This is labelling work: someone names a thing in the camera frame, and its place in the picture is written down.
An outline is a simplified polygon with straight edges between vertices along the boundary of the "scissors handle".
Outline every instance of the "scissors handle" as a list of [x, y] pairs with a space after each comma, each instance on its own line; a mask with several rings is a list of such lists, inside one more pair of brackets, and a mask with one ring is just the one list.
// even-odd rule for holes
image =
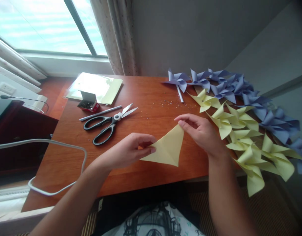
[[[102, 121], [100, 121], [100, 122], [98, 122], [97, 124], [95, 124], [95, 125], [92, 125], [92, 126], [88, 126], [89, 125], [89, 123], [91, 122], [91, 121], [93, 121], [93, 120], [98, 120], [98, 119], [102, 119]], [[94, 117], [94, 118], [92, 118], [92, 119], [89, 119], [85, 124], [84, 124], [84, 129], [85, 130], [89, 130], [89, 129], [93, 129], [93, 128], [95, 128], [95, 127], [99, 127], [99, 126], [102, 126], [103, 124], [105, 124], [106, 122], [109, 122], [109, 121], [111, 121], [112, 120], [112, 117], [108, 117], [108, 116], [96, 116], [96, 117]]]
[[[112, 135], [113, 135], [113, 133], [115, 131], [115, 128], [116, 128], [116, 122], [117, 122], [117, 120], [115, 120], [113, 117], [111, 117], [111, 119], [112, 119], [112, 123], [109, 125], [109, 127], [105, 128], [105, 129], [102, 129], [101, 132], [98, 134], [98, 136], [96, 136], [93, 139], [93, 144], [94, 145], [102, 145], [102, 144], [106, 143], [112, 137]], [[105, 141], [98, 143], [97, 142], [98, 139], [101, 136], [103, 136], [109, 129], [111, 130], [111, 134], [108, 136], [108, 138]]]

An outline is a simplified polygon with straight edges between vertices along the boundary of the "window frame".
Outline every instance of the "window frame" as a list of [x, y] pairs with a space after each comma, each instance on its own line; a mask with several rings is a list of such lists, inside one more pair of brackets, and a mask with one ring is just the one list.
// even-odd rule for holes
[[6, 45], [8, 45], [10, 48], [12, 48], [17, 53], [33, 53], [33, 54], [46, 54], [46, 55], [58, 55], [58, 56], [76, 56], [76, 57], [91, 57], [91, 58], [108, 58], [108, 56], [105, 55], [97, 55], [93, 44], [88, 36], [88, 33], [86, 32], [84, 25], [76, 11], [76, 8], [72, 2], [72, 0], [63, 0], [76, 24], [78, 27], [84, 42], [88, 46], [90, 50], [90, 54], [80, 54], [80, 53], [69, 53], [69, 52], [53, 52], [53, 51], [38, 51], [38, 50], [27, 50], [27, 49], [15, 49], [12, 47], [7, 41], [5, 41], [3, 38], [0, 37], [0, 40], [4, 42]]

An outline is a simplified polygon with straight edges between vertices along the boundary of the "purple paper pinwheel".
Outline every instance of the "purple paper pinwheel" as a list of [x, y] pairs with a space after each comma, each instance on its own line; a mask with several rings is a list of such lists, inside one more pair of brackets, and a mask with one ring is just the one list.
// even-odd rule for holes
[[164, 83], [178, 85], [178, 87], [183, 92], [185, 92], [186, 87], [187, 87], [186, 80], [190, 80], [188, 75], [186, 75], [185, 73], [173, 74], [171, 71], [171, 68], [169, 68], [168, 69], [168, 81], [165, 81]]
[[300, 130], [300, 122], [291, 117], [285, 116], [281, 108], [277, 109], [275, 115], [270, 110], [259, 125], [269, 130], [284, 145], [290, 137]]
[[253, 106], [253, 112], [255, 115], [261, 119], [262, 121], [265, 119], [267, 114], [267, 103], [271, 100], [262, 96], [257, 96], [259, 91], [251, 91], [246, 90], [242, 92], [242, 97], [244, 101], [244, 106], [238, 107], [245, 107], [245, 106]]
[[222, 82], [226, 82], [226, 79], [223, 78], [224, 76], [232, 74], [232, 73], [228, 72], [227, 70], [219, 70], [219, 71], [213, 72], [213, 70], [208, 69], [208, 71], [211, 73], [211, 75], [209, 76], [209, 79], [217, 81], [219, 84]]
[[[288, 148], [295, 150], [302, 157], [302, 139], [298, 137], [291, 145], [286, 145]], [[302, 160], [298, 161], [298, 173], [302, 174]]]
[[203, 89], [207, 89], [207, 92], [210, 91], [210, 82], [206, 78], [210, 75], [212, 75], [211, 72], [204, 71], [199, 74], [197, 74], [195, 71], [190, 69], [191, 76], [193, 77], [193, 82], [188, 83], [189, 85], [198, 85], [201, 86]]
[[236, 103], [235, 95], [232, 92], [235, 87], [227, 86], [227, 82], [222, 82], [221, 84], [214, 86], [210, 85], [212, 92], [214, 93], [214, 97], [217, 99], [225, 97], [230, 102]]
[[238, 96], [242, 96], [242, 92], [246, 90], [254, 91], [254, 87], [248, 81], [244, 79], [243, 74], [234, 74], [227, 79], [228, 85], [235, 87], [233, 93]]

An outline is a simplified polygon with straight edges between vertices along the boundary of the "scissors blade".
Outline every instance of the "scissors blade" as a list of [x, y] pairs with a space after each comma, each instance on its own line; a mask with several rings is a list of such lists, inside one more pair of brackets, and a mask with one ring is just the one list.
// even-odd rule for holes
[[123, 115], [125, 114], [125, 112], [128, 111], [128, 109], [129, 109], [132, 105], [133, 105], [133, 103], [130, 104], [130, 105], [128, 105], [128, 106], [126, 106], [126, 107], [124, 108], [124, 110], [122, 110], [120, 117], [123, 117]]
[[123, 116], [122, 116], [122, 118], [124, 118], [125, 116], [128, 116], [130, 113], [132, 113], [132, 112], [134, 112], [135, 110], [137, 110], [138, 108], [134, 108], [134, 109], [132, 109], [132, 110], [130, 110], [130, 111], [127, 111]]

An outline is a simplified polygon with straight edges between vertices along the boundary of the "scissors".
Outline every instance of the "scissors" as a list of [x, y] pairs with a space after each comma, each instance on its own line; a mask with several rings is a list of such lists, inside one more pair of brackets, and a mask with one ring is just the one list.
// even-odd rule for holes
[[[117, 114], [114, 115], [113, 117], [110, 117], [110, 116], [96, 116], [96, 117], [94, 117], [94, 118], [92, 118], [92, 119], [89, 119], [89, 120], [84, 124], [84, 129], [85, 129], [85, 130], [90, 130], [90, 129], [93, 129], [93, 128], [95, 128], [95, 127], [100, 127], [100, 126], [102, 126], [103, 124], [105, 124], [105, 123], [111, 121], [111, 124], [110, 124], [107, 128], [102, 129], [101, 132], [98, 134], [98, 136], [96, 136], [96, 137], [93, 139], [93, 144], [94, 144], [94, 145], [102, 145], [102, 144], [106, 143], [106, 142], [112, 137], [112, 135], [113, 135], [113, 133], [114, 133], [114, 130], [115, 130], [116, 123], [117, 123], [118, 121], [120, 121], [122, 118], [124, 118], [125, 116], [128, 116], [130, 113], [134, 112], [134, 111], [137, 109], [137, 108], [134, 108], [134, 109], [128, 111], [128, 109], [129, 109], [132, 105], [133, 105], [133, 103], [130, 104], [130, 105], [128, 105], [128, 106], [126, 106], [126, 107], [122, 110], [122, 112], [117, 113]], [[102, 119], [102, 121], [100, 121], [100, 122], [98, 122], [97, 124], [92, 125], [92, 126], [89, 127], [88, 124], [89, 124], [91, 121], [96, 120], [96, 119]], [[108, 136], [108, 138], [107, 138], [105, 141], [103, 141], [103, 142], [97, 143], [97, 140], [99, 139], [99, 137], [101, 137], [101, 136], [102, 136], [104, 133], [106, 133], [109, 129], [111, 130], [111, 134]]]

